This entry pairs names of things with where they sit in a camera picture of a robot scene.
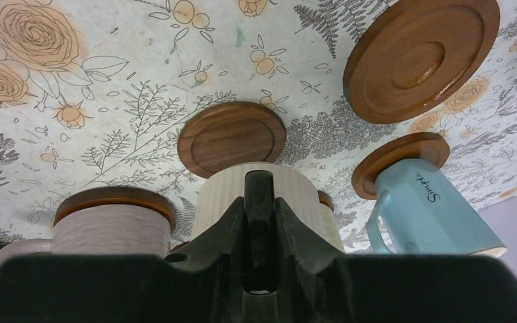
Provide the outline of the white mug black rim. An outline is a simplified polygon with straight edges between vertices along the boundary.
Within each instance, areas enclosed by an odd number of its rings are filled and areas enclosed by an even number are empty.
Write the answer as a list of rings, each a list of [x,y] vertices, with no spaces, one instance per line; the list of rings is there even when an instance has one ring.
[[[319,195],[283,166],[243,164],[203,185],[188,268],[213,282],[217,321],[304,322],[316,275],[339,253],[324,236]]]

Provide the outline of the dark walnut coaster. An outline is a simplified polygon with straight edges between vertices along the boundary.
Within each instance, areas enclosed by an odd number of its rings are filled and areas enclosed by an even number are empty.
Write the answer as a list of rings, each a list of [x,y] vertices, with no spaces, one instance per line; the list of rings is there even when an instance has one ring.
[[[280,117],[254,102],[225,102],[194,115],[181,130],[183,166],[202,178],[248,162],[274,162],[286,142]]]

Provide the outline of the lilac mug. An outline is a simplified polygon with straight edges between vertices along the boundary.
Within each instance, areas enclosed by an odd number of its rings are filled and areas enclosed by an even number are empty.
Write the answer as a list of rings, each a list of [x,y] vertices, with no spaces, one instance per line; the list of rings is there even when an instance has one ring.
[[[161,215],[69,216],[57,223],[51,239],[20,240],[2,248],[0,267],[15,257],[31,254],[150,254],[163,258],[170,253],[170,236],[169,221]]]

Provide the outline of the cream yellow mug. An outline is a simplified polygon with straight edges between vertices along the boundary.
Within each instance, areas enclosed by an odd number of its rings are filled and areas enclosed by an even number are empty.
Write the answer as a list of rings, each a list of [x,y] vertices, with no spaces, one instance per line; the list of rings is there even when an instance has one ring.
[[[323,224],[323,237],[336,249],[344,252],[344,246],[335,221],[333,210],[325,204],[319,204]]]

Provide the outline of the light blue faceted mug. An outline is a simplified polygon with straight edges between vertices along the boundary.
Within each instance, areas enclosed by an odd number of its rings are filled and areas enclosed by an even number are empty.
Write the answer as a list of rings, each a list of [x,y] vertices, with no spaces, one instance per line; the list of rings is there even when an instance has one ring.
[[[438,167],[404,159],[376,179],[377,201],[366,223],[377,254],[500,257],[505,244]]]

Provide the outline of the brown wooden coaster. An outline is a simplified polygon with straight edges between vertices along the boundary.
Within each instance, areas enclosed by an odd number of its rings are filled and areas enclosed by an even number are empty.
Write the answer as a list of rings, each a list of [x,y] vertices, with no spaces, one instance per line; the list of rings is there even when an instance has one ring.
[[[423,114],[462,87],[486,59],[497,1],[398,1],[353,47],[343,92],[355,114],[390,124]]]
[[[58,206],[53,225],[76,211],[103,205],[133,205],[150,209],[168,220],[171,232],[176,229],[175,208],[166,197],[129,186],[97,187],[71,195]]]
[[[404,135],[377,148],[355,168],[351,184],[362,199],[376,200],[376,179],[388,167],[405,159],[423,159],[440,169],[448,160],[450,146],[437,133]]]
[[[334,208],[334,204],[331,200],[331,197],[327,193],[322,192],[320,190],[318,190],[317,193],[318,193],[319,203],[328,207],[331,210],[331,212],[333,213],[335,208]]]

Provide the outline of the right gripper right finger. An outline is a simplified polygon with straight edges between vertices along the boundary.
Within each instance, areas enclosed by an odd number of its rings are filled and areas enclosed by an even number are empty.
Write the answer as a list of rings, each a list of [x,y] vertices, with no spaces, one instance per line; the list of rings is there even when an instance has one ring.
[[[498,259],[344,254],[274,207],[280,322],[517,322],[517,279]]]

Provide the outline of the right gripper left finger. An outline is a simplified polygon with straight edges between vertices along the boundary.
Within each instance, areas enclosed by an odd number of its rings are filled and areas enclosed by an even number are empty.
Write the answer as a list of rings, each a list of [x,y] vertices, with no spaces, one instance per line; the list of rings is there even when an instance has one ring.
[[[156,256],[17,256],[0,266],[0,322],[240,322],[229,292],[220,258],[189,273]]]

